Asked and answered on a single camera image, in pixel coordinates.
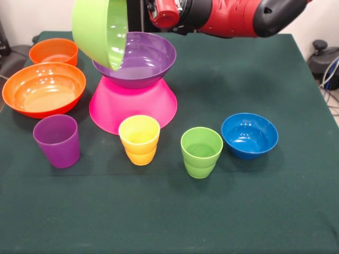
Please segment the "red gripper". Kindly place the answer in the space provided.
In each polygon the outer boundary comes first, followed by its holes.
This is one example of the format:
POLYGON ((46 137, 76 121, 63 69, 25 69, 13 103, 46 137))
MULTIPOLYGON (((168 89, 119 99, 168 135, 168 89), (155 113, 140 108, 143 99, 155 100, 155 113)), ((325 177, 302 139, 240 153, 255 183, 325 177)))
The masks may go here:
POLYGON ((175 0, 147 1, 150 21, 160 29, 175 27, 180 21, 180 14, 175 0))

